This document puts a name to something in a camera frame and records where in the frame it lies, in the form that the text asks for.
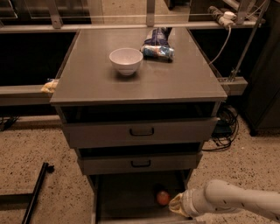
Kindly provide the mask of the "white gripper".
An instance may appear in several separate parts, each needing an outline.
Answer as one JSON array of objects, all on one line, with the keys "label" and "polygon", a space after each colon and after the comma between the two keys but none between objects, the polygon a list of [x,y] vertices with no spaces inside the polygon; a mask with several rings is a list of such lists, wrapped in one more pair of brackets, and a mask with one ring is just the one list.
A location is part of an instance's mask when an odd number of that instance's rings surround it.
[{"label": "white gripper", "polygon": [[198,217],[207,212],[207,200],[203,189],[188,189],[177,194],[169,202],[169,210],[184,217]]}]

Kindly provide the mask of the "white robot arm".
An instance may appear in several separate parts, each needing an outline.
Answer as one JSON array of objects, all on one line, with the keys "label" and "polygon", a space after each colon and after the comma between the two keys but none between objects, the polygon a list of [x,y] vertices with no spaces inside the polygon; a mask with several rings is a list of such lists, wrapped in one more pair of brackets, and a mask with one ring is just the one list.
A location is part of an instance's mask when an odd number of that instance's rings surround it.
[{"label": "white robot arm", "polygon": [[188,189],[177,194],[170,201],[169,209],[185,217],[235,213],[243,209],[280,222],[280,192],[243,189],[212,179],[200,189]]}]

